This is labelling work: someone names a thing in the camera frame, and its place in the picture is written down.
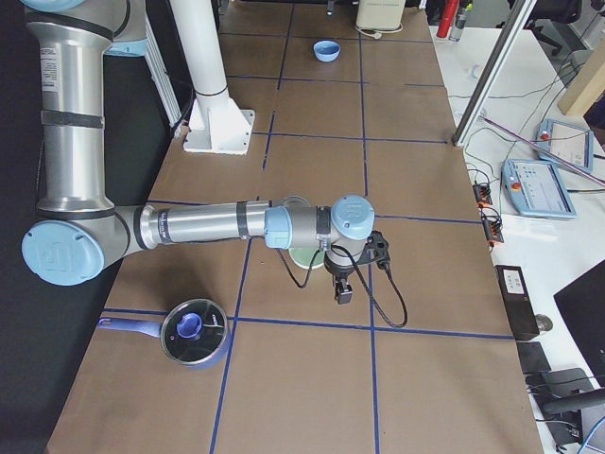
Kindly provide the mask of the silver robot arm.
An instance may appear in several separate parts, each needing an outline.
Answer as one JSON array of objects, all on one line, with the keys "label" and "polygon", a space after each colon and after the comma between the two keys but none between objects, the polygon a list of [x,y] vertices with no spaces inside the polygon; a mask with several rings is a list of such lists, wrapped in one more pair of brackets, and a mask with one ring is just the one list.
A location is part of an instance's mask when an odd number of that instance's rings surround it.
[{"label": "silver robot arm", "polygon": [[38,221],[24,235],[29,269],[57,286],[96,278],[131,253],[160,245],[261,237],[274,250],[313,248],[325,255],[337,301],[352,296],[349,275],[372,260],[374,211],[347,195],[331,206],[305,199],[240,201],[159,210],[142,197],[159,170],[164,139],[141,126],[126,149],[106,157],[106,56],[141,56],[161,64],[147,36],[142,1],[27,1],[27,29],[40,50],[43,147]]}]

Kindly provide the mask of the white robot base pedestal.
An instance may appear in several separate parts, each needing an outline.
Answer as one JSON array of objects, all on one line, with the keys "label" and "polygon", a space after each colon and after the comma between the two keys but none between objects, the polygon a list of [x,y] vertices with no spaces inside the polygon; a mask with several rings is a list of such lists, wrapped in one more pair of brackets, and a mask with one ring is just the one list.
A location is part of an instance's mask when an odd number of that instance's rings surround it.
[{"label": "white robot base pedestal", "polygon": [[229,94],[212,4],[172,0],[170,7],[195,95],[184,149],[246,154],[255,112],[240,109]]}]

